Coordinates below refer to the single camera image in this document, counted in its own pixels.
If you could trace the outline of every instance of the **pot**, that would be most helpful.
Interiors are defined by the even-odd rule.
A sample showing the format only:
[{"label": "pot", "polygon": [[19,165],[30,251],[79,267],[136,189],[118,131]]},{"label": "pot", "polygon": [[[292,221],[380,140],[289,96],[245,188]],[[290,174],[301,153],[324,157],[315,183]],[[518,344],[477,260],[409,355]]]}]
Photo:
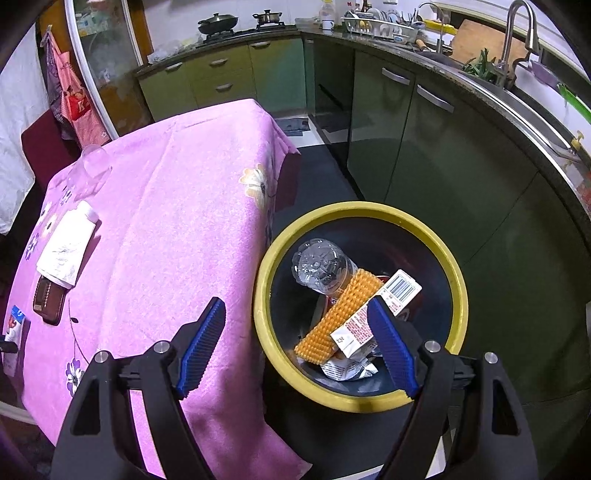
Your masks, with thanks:
[{"label": "pot", "polygon": [[267,23],[279,23],[279,18],[283,15],[283,12],[271,13],[271,10],[265,10],[263,14],[253,14],[252,16],[258,20],[259,25],[265,25]]},{"label": "pot", "polygon": [[234,15],[213,14],[212,17],[199,22],[199,31],[204,35],[213,35],[233,29],[238,23]]}]

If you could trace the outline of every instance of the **gas stove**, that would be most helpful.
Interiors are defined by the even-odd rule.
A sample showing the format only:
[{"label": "gas stove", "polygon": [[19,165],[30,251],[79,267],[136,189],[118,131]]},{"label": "gas stove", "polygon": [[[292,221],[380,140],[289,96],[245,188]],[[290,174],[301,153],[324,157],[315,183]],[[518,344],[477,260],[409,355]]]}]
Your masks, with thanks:
[{"label": "gas stove", "polygon": [[234,30],[227,30],[225,32],[215,33],[213,35],[208,35],[207,38],[203,41],[204,44],[211,44],[217,43],[222,40],[227,40],[228,38],[234,37],[244,37],[260,32],[266,31],[275,31],[275,30],[296,30],[295,25],[285,25],[283,22],[279,22],[276,24],[265,24],[265,25],[257,25],[256,28],[251,28],[249,30],[240,30],[234,32]]}]

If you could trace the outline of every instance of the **white wall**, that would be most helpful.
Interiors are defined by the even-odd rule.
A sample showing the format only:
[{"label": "white wall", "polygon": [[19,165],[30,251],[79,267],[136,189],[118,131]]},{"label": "white wall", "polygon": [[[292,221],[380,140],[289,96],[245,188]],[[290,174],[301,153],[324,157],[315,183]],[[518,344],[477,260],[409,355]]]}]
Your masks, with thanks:
[{"label": "white wall", "polygon": [[[170,40],[184,40],[198,33],[199,20],[211,17],[215,12],[232,14],[239,17],[235,30],[247,30],[256,26],[254,13],[262,13],[265,8],[274,12],[283,12],[282,20],[286,24],[295,23],[297,17],[313,17],[318,14],[322,0],[143,0],[148,29],[154,47]],[[347,0],[333,0],[338,5],[346,5]],[[505,21],[507,9],[512,0],[437,0],[436,3],[459,9],[466,9],[481,17],[496,18]],[[421,0],[398,0],[398,5],[384,5],[382,0],[370,1],[376,8],[412,13],[422,2]],[[430,7],[421,8],[425,16]],[[537,7],[534,7],[538,20],[540,38],[563,53],[565,60],[585,75],[578,59],[558,29]],[[515,24],[527,28],[524,10],[518,12]]]},{"label": "white wall", "polygon": [[199,33],[200,20],[214,13],[239,18],[234,30],[256,27],[252,14],[283,12],[282,21],[292,24],[297,17],[318,15],[320,0],[143,0],[146,21],[154,47],[170,40],[184,40]]}]

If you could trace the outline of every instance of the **plastic bottle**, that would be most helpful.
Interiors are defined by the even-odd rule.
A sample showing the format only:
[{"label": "plastic bottle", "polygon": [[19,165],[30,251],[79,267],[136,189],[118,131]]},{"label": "plastic bottle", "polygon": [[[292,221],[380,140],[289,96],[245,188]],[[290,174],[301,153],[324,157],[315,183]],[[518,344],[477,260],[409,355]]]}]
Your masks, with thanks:
[{"label": "plastic bottle", "polygon": [[320,9],[319,16],[322,22],[322,30],[334,30],[335,29],[335,6],[332,0],[322,0],[322,8]]},{"label": "plastic bottle", "polygon": [[357,265],[337,245],[321,238],[301,244],[291,265],[299,284],[330,297],[339,297],[357,272]]}]

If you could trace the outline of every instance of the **pot lid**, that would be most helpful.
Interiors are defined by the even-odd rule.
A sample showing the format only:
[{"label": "pot lid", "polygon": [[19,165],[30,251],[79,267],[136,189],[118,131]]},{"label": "pot lid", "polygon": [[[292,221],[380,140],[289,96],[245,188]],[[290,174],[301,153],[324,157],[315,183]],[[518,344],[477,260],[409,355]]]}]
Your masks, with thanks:
[{"label": "pot lid", "polygon": [[271,12],[271,9],[265,9],[263,14],[254,14],[253,17],[264,17],[265,15],[282,15],[283,12]]},{"label": "pot lid", "polygon": [[212,17],[209,17],[205,20],[201,20],[198,24],[204,24],[204,23],[215,23],[215,22],[219,22],[221,20],[229,20],[231,18],[236,18],[234,17],[234,15],[220,15],[220,14],[213,14]]}]

